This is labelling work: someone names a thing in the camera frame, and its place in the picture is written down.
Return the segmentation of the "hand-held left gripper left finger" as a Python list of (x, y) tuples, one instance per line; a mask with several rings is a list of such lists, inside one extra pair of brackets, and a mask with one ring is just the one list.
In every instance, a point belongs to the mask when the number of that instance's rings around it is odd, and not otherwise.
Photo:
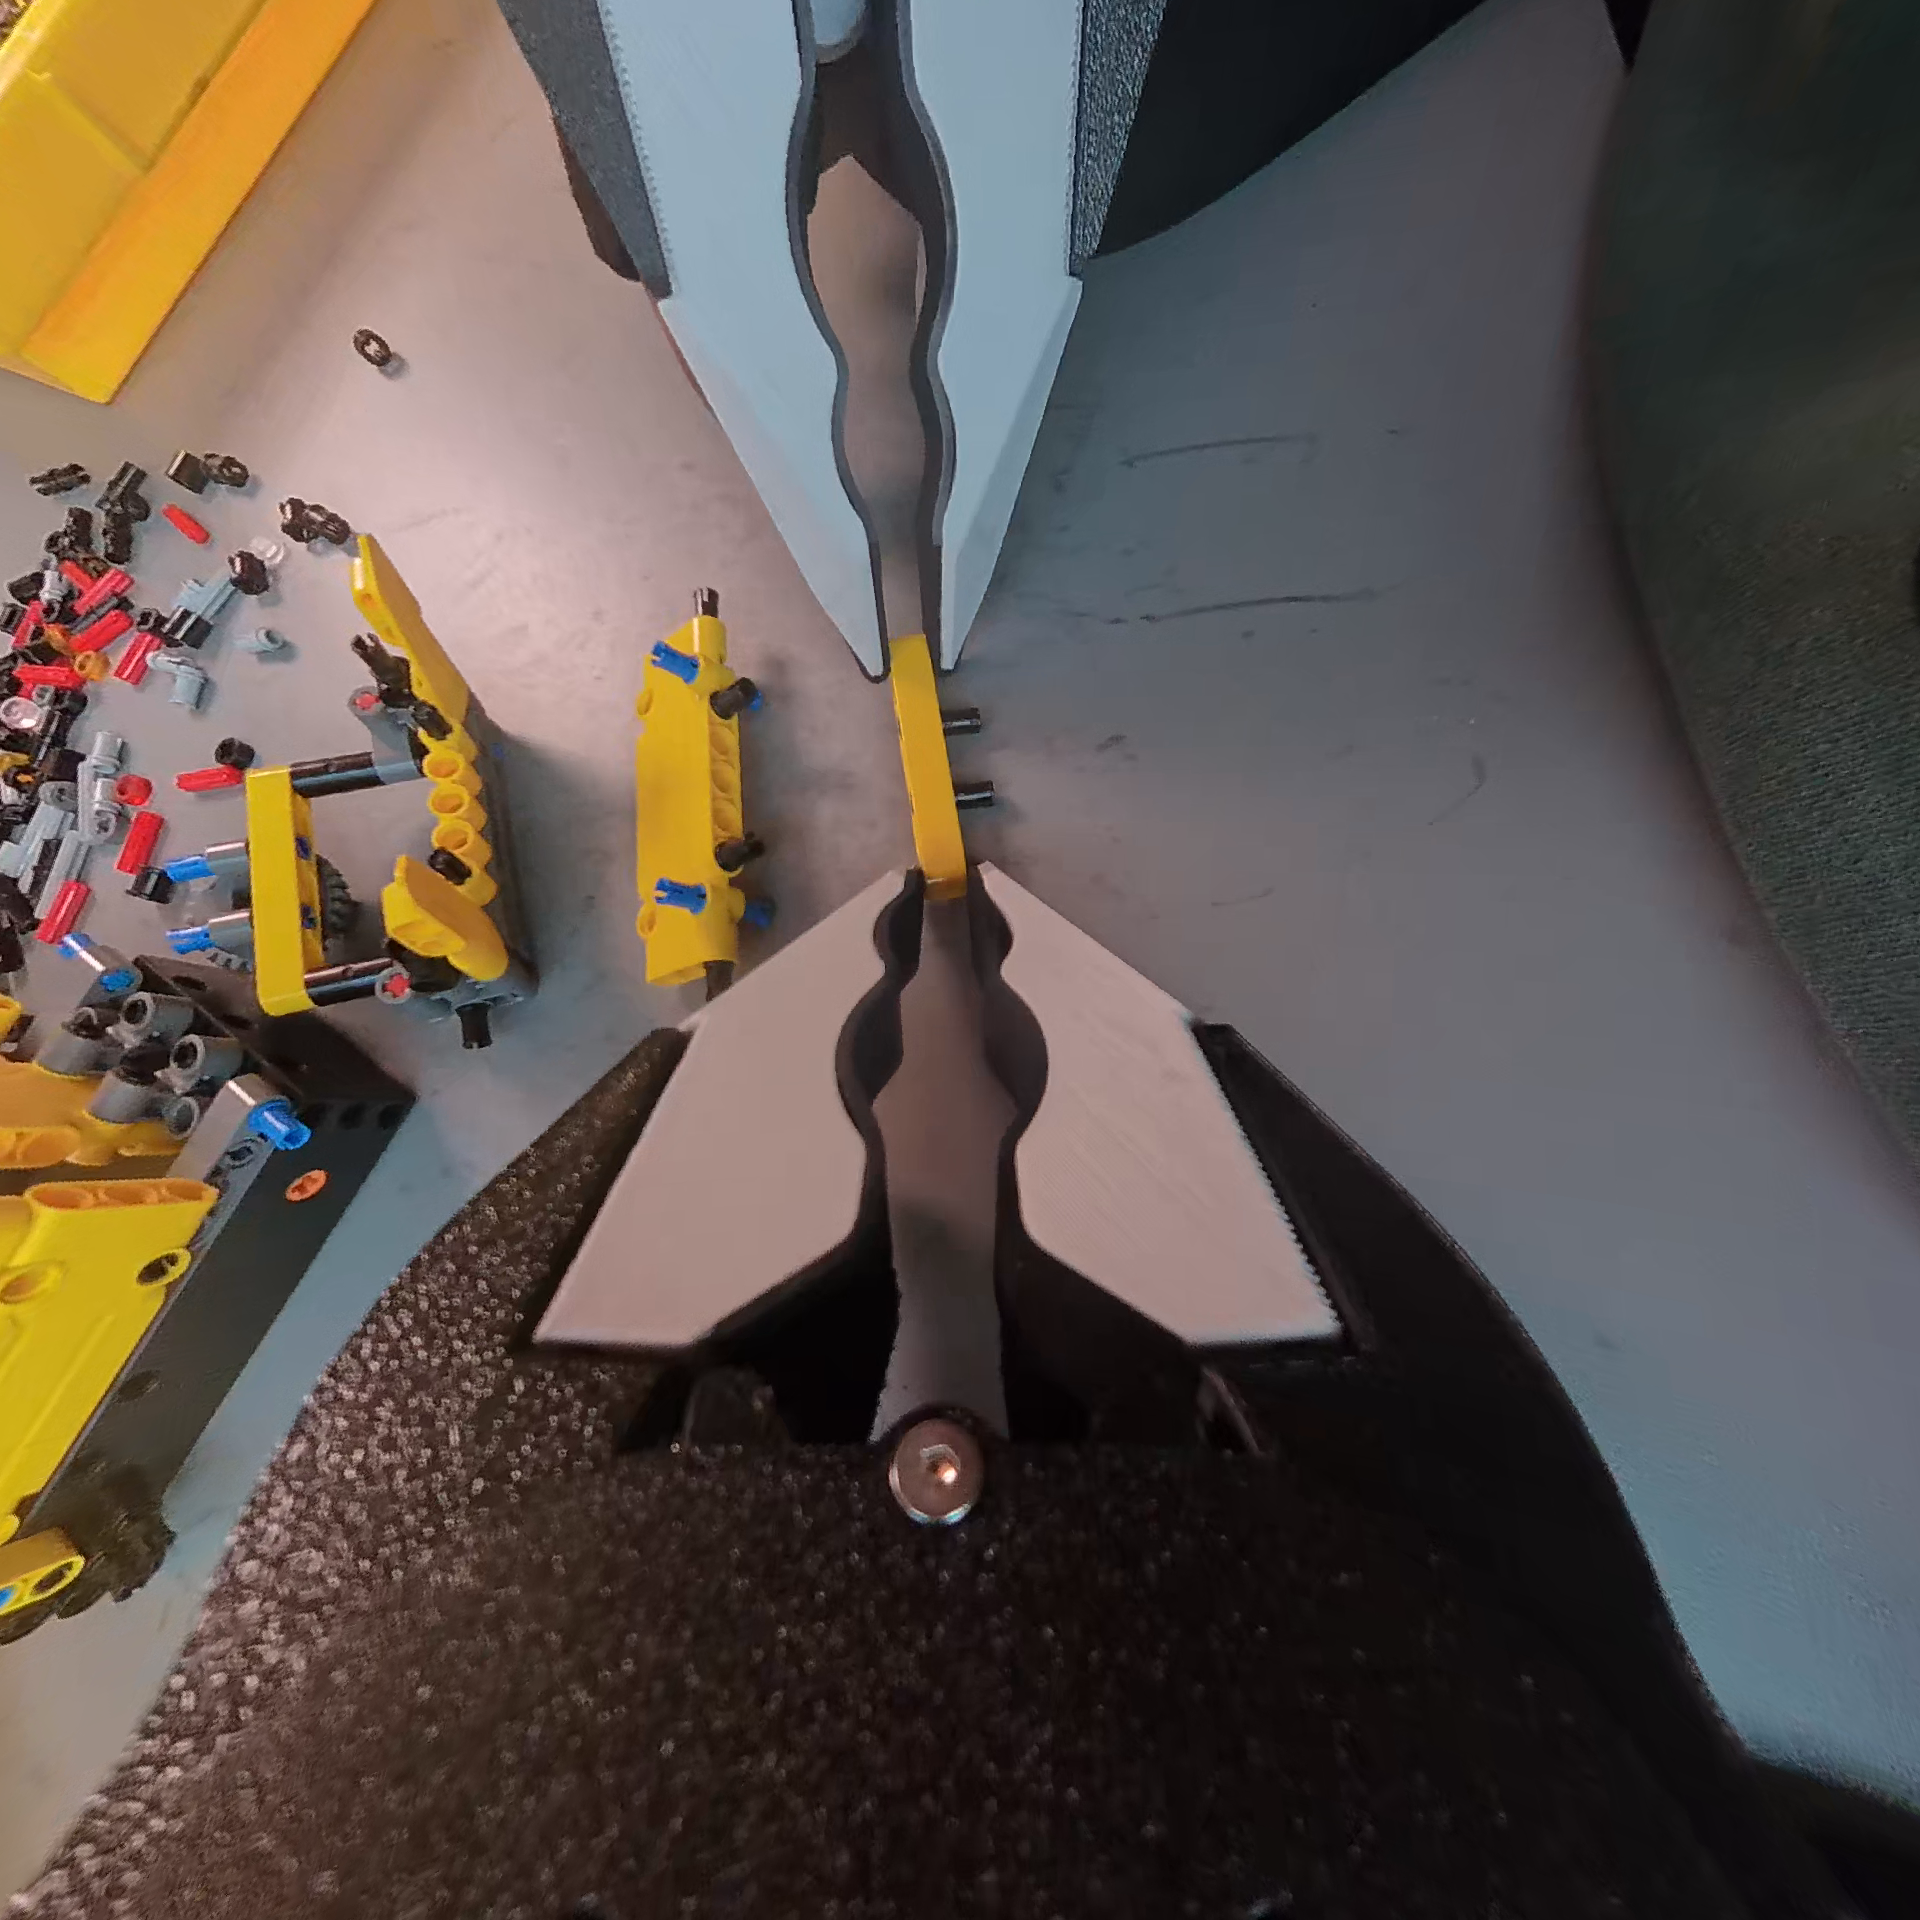
[(683, 1022), (540, 1342), (697, 1345), (885, 1224), (874, 1104), (922, 927), (922, 872), (885, 872)]

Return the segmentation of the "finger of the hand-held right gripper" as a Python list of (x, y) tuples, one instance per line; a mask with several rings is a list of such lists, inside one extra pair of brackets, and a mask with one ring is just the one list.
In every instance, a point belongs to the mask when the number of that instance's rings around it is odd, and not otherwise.
[(1079, 2), (908, 2), (904, 84), (934, 156), (942, 261), (927, 375), (942, 667), (994, 578), (1081, 300), (1069, 268)]
[(875, 537), (844, 446), (847, 365), (807, 255), (813, 7), (598, 4), (664, 255), (659, 314), (858, 672), (885, 674)]

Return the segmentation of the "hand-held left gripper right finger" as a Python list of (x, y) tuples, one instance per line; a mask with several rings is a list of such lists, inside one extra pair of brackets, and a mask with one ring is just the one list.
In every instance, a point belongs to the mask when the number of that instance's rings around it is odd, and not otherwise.
[(1008, 937), (999, 983), (1038, 1030), (1014, 1143), (1031, 1244), (1190, 1347), (1335, 1341), (1189, 1008), (994, 863), (973, 887)]

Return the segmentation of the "yellow lego panel with pins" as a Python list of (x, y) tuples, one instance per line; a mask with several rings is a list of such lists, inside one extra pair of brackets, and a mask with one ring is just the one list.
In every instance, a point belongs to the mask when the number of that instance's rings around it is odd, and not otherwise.
[(697, 588), (636, 688), (636, 934), (652, 985), (716, 999), (742, 928), (772, 918), (772, 902), (743, 890), (767, 851), (743, 817), (742, 721), (759, 707), (761, 688), (729, 663), (716, 588)]

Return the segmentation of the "yellow lego beam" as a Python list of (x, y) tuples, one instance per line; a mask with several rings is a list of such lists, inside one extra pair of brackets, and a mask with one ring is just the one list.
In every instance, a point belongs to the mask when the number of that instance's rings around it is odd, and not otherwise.
[(927, 637), (892, 640), (888, 660), (885, 684), (893, 692), (899, 759), (918, 874), (928, 899), (958, 899), (970, 872), (962, 812), (994, 807), (995, 787), (991, 779), (954, 784), (949, 739), (978, 734), (980, 714), (973, 707), (942, 707)]

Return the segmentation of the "lego axle and gear assembly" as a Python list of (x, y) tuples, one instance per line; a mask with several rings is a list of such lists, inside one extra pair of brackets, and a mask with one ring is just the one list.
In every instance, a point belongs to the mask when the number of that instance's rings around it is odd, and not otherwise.
[[(165, 863), (179, 888), (220, 887), (226, 909), (165, 937), (179, 958), (247, 963), (265, 1015), (415, 1004), (481, 1050), (491, 1022), (536, 997), (507, 734), (376, 540), (357, 537), (350, 572), (362, 681), (346, 708), (366, 746), (247, 769), (241, 834)], [(354, 903), (322, 853), (315, 807), (391, 788), (422, 798), (423, 829), (380, 887), (372, 948), (346, 957)]]

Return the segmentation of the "yellow lego robot body model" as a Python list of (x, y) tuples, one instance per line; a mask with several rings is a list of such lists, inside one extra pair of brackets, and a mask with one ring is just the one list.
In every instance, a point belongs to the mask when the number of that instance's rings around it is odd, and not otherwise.
[(156, 1572), (170, 1487), (415, 1105), (234, 974), (60, 950), (60, 1024), (5, 999), (5, 1642)]

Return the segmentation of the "pile of small lego pins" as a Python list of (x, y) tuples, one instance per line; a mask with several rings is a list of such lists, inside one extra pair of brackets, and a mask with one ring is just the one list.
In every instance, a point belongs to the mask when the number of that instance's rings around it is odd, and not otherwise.
[(5, 578), (5, 985), (39, 950), (78, 944), (95, 865), (155, 903), (211, 883), (200, 858), (159, 858), (170, 823), (155, 779), (131, 737), (105, 726), (105, 702), (115, 688), (161, 681), (170, 707), (198, 714), (211, 692), (201, 655), (226, 611), (274, 593), (292, 541), (340, 546), (351, 533), (317, 502), (281, 502), (274, 533), (245, 541), (155, 603), (135, 577), (141, 531), (161, 521), (210, 548), (211, 526), (174, 498), (151, 502), (148, 480), (131, 461), (101, 483), (80, 461), (30, 472), (30, 488), (60, 502), (60, 521), (35, 565)]

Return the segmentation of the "yellow plastic bin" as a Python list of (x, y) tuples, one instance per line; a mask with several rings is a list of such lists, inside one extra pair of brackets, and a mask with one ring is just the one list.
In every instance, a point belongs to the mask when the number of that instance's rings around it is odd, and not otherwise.
[(5, 4), (5, 369), (110, 402), (370, 9)]

